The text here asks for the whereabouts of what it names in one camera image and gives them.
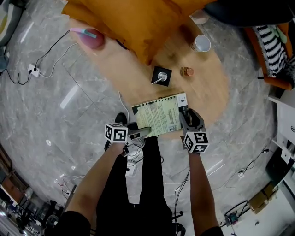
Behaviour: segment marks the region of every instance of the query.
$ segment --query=person's leg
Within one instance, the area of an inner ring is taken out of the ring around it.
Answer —
[[[96,207],[96,235],[114,235],[125,224],[129,209],[126,166],[127,157],[119,155]]]
[[[150,218],[159,234],[170,235],[172,211],[164,199],[162,160],[158,146],[158,138],[147,138],[143,147],[142,192],[140,195],[141,214]]]

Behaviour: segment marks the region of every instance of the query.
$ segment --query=qr code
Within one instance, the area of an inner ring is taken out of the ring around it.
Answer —
[[[169,131],[175,131],[176,130],[176,125],[170,126]]]

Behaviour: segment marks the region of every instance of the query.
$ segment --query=pink round object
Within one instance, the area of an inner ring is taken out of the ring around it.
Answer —
[[[87,47],[94,49],[105,44],[105,36],[101,32],[96,29],[87,29],[87,31],[96,35],[96,38],[93,38],[85,34],[79,34],[82,43]]]

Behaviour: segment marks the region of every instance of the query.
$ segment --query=black pants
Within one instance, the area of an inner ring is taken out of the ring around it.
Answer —
[[[164,199],[161,155],[157,137],[143,147],[140,203],[128,201],[127,157],[118,156],[96,207],[96,235],[172,235],[172,212]]]

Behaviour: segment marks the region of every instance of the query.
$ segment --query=round wooden table top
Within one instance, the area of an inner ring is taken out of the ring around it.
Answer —
[[[70,19],[70,27],[91,28],[89,25]],[[159,50],[150,66],[142,64],[129,50],[123,49],[115,40],[106,37],[106,43],[99,49],[85,46],[78,34],[71,36],[85,53],[97,64],[102,75],[109,79],[123,99],[131,106],[178,93],[186,93],[189,108],[197,111],[208,128],[223,113],[229,92],[228,79],[222,64],[211,48],[209,52],[194,52],[190,43],[202,34],[190,19]],[[169,86],[151,83],[154,66],[172,70]],[[194,70],[193,76],[180,75],[181,67]],[[182,131],[165,134],[178,138]]]

